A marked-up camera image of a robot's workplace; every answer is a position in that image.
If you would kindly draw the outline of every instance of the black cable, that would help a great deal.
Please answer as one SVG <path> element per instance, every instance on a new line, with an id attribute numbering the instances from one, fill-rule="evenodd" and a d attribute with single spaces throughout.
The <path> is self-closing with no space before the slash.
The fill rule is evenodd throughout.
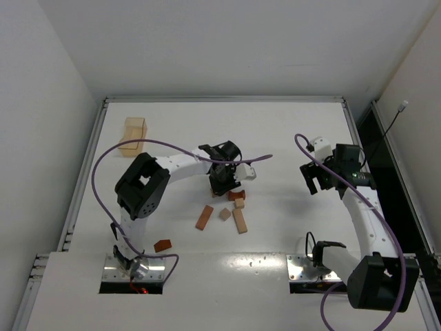
<path id="1" fill-rule="evenodd" d="M 305 254 L 306 258 L 310 261 L 312 261 L 312 258 L 308 256 L 308 243 L 309 243 L 309 236 L 312 238 L 312 242 L 314 243 L 313 248 L 316 246 L 316 238 L 314 238 L 314 235 L 311 231 L 306 232 L 306 241 L 305 241 Z"/>
<path id="2" fill-rule="evenodd" d="M 363 156 L 364 156 L 364 161 L 363 161 L 363 163 L 361 163 L 361 167 L 360 167 L 360 170 L 362 170 L 363 167 L 364 167 L 365 164 L 366 164 L 367 156 L 366 156 L 366 152 L 365 152 L 365 150 L 363 150 L 361 147 L 360 147 L 360 150 L 363 151 Z"/>
<path id="3" fill-rule="evenodd" d="M 367 162 L 371 162 L 373 156 L 375 155 L 375 153 L 377 152 L 377 149 L 380 147 L 381 143 L 383 142 L 384 138 L 386 137 L 386 134 L 388 133 L 388 131 L 392 128 L 392 125 L 395 123 L 395 120 L 397 119 L 398 115 L 402 112 L 402 110 L 398 110 L 395 117 L 392 120 L 391 125 L 387 128 L 387 130 L 384 132 L 383 136 L 381 137 L 380 141 L 378 142 L 377 146 L 373 149 L 373 152 L 371 154 L 371 156 L 369 157 L 369 160 L 367 160 Z"/>

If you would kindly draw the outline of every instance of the orange wooden block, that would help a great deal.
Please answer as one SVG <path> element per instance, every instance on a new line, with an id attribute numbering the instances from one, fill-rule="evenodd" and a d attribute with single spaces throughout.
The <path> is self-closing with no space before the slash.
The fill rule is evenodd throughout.
<path id="1" fill-rule="evenodd" d="M 202 214 L 199 217 L 198 222 L 196 223 L 196 229 L 199 229 L 200 231 L 203 231 L 205 226 L 207 225 L 209 217 L 212 215 L 213 207 L 206 205 L 204 210 L 202 211 Z"/>
<path id="2" fill-rule="evenodd" d="M 245 219 L 243 218 L 241 209 L 233 209 L 234 220 L 236 221 L 236 227 L 239 234 L 248 232 L 247 224 L 245 223 Z"/>
<path id="3" fill-rule="evenodd" d="M 228 201 L 234 201 L 240 198 L 245 200 L 245 197 L 245 190 L 241 190 L 240 192 L 228 192 Z"/>
<path id="4" fill-rule="evenodd" d="M 154 251 L 156 253 L 162 252 L 163 250 L 168 250 L 169 248 L 172 248 L 172 242 L 170 239 L 162 239 L 154 244 Z"/>
<path id="5" fill-rule="evenodd" d="M 127 140 L 145 139 L 147 134 L 147 124 L 142 117 L 128 117 L 124 123 L 124 137 L 119 141 L 123 143 Z M 136 157 L 143 151 L 144 143 L 128 143 L 118 147 L 124 157 Z"/>

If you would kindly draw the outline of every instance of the wooden block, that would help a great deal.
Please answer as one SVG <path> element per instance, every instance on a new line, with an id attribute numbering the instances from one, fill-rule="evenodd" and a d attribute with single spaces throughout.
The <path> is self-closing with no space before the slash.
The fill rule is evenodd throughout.
<path id="1" fill-rule="evenodd" d="M 213 207 L 206 205 L 202 214 L 199 217 L 198 222 L 196 223 L 196 229 L 203 231 L 205 226 L 207 225 L 209 217 L 212 215 Z"/>
<path id="2" fill-rule="evenodd" d="M 247 224 L 245 224 L 245 219 L 243 218 L 241 209 L 233 209 L 234 220 L 236 221 L 236 227 L 239 234 L 246 233 L 248 231 Z"/>
<path id="3" fill-rule="evenodd" d="M 236 200 L 234 200 L 234 205 L 238 209 L 243 209 L 245 207 L 245 201 L 243 201 L 242 198 L 236 199 Z"/>
<path id="4" fill-rule="evenodd" d="M 128 117 L 124 123 L 124 136 L 119 141 L 123 143 L 127 140 L 145 139 L 147 134 L 147 124 L 142 117 Z M 143 151 L 144 143 L 128 143 L 118 147 L 124 157 L 136 157 Z"/>
<path id="5" fill-rule="evenodd" d="M 169 248 L 172 248 L 172 242 L 170 239 L 162 239 L 154 244 L 154 251 L 156 253 L 162 252 L 163 250 L 168 250 Z"/>
<path id="6" fill-rule="evenodd" d="M 228 191 L 228 201 L 234 201 L 240 198 L 245 200 L 245 197 L 245 190 L 241 190 L 240 192 Z"/>
<path id="7" fill-rule="evenodd" d="M 223 208 L 222 211 L 219 213 L 219 217 L 224 221 L 228 220 L 231 215 L 232 212 L 230 212 L 227 208 Z"/>

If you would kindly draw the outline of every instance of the white wall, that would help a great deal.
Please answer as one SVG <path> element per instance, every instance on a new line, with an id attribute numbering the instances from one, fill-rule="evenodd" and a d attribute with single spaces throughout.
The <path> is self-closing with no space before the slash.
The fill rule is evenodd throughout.
<path id="1" fill-rule="evenodd" d="M 388 126 L 398 105 L 409 102 L 388 134 L 441 249 L 441 7 L 404 60 L 378 102 Z"/>
<path id="2" fill-rule="evenodd" d="M 437 0 L 39 0 L 108 94 L 379 96 Z"/>
<path id="3" fill-rule="evenodd" d="M 96 105 L 37 0 L 0 1 L 0 330 L 57 248 Z"/>

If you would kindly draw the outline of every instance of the red wire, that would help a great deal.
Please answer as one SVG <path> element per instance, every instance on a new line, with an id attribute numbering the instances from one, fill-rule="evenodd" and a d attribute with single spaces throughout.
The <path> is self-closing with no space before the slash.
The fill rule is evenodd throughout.
<path id="1" fill-rule="evenodd" d="M 133 279 L 130 279 L 130 283 L 129 283 L 130 288 L 135 291 L 136 293 L 139 294 L 139 290 L 136 288 L 135 285 L 133 285 Z"/>
<path id="2" fill-rule="evenodd" d="M 137 288 L 134 284 L 133 284 L 133 279 L 130 279 L 130 283 L 129 283 L 130 288 L 135 291 L 138 294 L 141 294 L 139 291 L 142 291 L 143 294 L 148 294 L 147 290 L 145 288 Z"/>

